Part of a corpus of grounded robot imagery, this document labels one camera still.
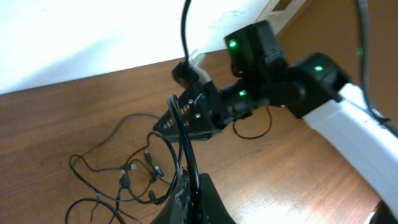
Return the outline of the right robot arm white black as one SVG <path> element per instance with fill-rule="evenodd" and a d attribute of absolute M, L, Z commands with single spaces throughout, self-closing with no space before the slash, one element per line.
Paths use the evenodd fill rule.
<path fill-rule="evenodd" d="M 261 107 L 284 106 L 334 145 L 372 185 L 382 200 L 371 223 L 397 222 L 397 130 L 375 112 L 366 86 L 349 76 L 327 55 L 314 53 L 295 65 L 267 21 L 237 30 L 224 39 L 236 81 L 215 87 L 201 68 L 203 54 L 188 54 L 172 76 L 184 91 L 168 98 L 169 110 L 153 130 L 178 142 L 172 193 L 156 223 L 232 223 L 215 186 L 198 170 L 193 141 L 205 141 Z"/>

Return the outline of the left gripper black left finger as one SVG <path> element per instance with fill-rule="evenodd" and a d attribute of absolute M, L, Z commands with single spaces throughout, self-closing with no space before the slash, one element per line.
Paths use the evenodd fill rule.
<path fill-rule="evenodd" d="M 193 196 L 188 170 L 184 169 L 180 180 L 170 194 L 163 209 L 151 224 L 194 223 Z"/>

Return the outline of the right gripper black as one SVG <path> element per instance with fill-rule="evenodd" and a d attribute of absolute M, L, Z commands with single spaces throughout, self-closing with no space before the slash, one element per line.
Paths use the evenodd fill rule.
<path fill-rule="evenodd" d="M 205 141 L 219 134 L 232 122 L 232 112 L 212 81 L 196 82 L 178 98 L 179 115 L 183 127 L 192 141 Z M 152 128 L 170 142 L 179 141 L 179 131 L 168 110 Z"/>

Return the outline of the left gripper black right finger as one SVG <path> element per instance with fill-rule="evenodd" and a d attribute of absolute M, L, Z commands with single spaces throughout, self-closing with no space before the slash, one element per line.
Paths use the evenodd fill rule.
<path fill-rule="evenodd" d="M 199 175 L 201 182 L 201 200 L 204 212 L 204 223 L 236 224 L 224 206 L 216 187 L 207 173 Z"/>

